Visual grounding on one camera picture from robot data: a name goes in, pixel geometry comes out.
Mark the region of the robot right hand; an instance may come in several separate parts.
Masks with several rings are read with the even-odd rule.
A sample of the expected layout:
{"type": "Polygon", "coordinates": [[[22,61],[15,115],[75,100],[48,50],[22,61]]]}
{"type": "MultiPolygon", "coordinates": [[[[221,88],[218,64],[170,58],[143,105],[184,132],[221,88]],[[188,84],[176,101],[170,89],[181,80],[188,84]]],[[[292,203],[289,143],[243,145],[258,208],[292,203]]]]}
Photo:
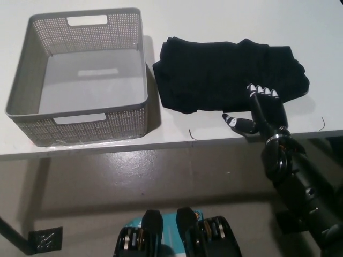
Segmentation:
{"type": "Polygon", "coordinates": [[[290,135],[285,108],[276,90],[250,83],[247,85],[247,94],[251,119],[222,115],[234,132],[243,136],[259,133],[264,140],[277,134],[290,135]]]}

